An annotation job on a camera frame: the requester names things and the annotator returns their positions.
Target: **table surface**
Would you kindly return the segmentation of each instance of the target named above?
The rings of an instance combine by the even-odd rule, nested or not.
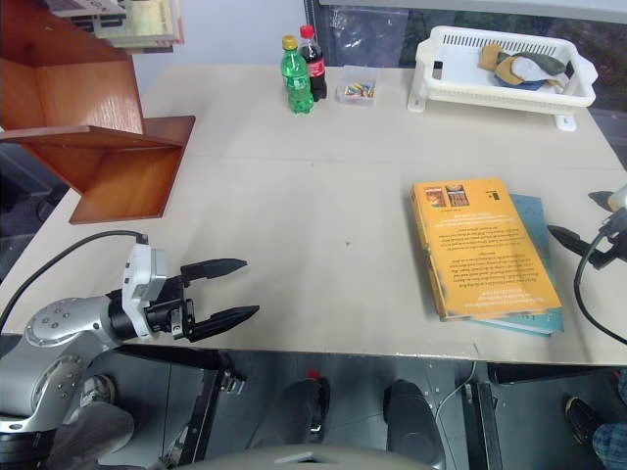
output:
[[[471,322],[440,322],[408,197],[417,181],[502,178],[539,196],[547,223],[591,240],[607,216],[587,197],[615,190],[625,172],[586,110],[578,130],[551,116],[429,102],[412,114],[412,70],[382,70],[372,109],[329,99],[310,116],[286,107],[276,67],[177,66],[142,97],[144,116],[195,115],[196,125],[163,218],[70,225],[70,191],[0,286],[0,306],[38,268],[102,230],[147,233],[185,263],[240,258],[249,266],[187,291],[197,319],[260,305],[250,320],[195,347],[311,353],[399,354],[578,364],[627,364],[627,348],[584,319],[572,293],[579,258],[551,240],[564,332],[550,338]],[[94,242],[54,266],[16,305],[6,331],[22,332],[50,302],[121,285],[132,239]],[[615,262],[590,268],[583,295],[605,326],[627,334],[624,279]],[[169,335],[160,345],[188,345]]]

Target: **black shoe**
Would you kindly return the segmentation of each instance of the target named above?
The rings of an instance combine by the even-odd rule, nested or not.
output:
[[[603,424],[603,420],[587,403],[577,397],[568,399],[565,416],[575,441],[582,446],[590,447],[592,437]]]

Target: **red label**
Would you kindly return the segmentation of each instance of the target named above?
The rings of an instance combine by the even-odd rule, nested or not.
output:
[[[310,62],[307,67],[310,70],[310,77],[321,76],[324,73],[324,60]]]

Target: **basket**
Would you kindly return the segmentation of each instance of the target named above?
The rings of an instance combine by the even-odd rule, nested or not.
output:
[[[481,49],[493,43],[508,54],[548,54],[567,64],[570,79],[563,93],[555,93],[549,85],[537,91],[499,86],[492,71],[478,67]],[[418,44],[415,61],[408,109],[418,113],[424,111],[427,99],[449,101],[555,115],[559,129],[573,131],[577,128],[575,110],[590,106],[596,98],[592,88],[598,76],[595,66],[564,39],[436,26]]]

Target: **white wall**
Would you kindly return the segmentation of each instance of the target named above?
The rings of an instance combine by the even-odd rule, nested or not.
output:
[[[281,60],[281,37],[305,23],[302,0],[179,0],[185,44],[169,54],[133,56],[139,93],[177,64],[272,64]]]

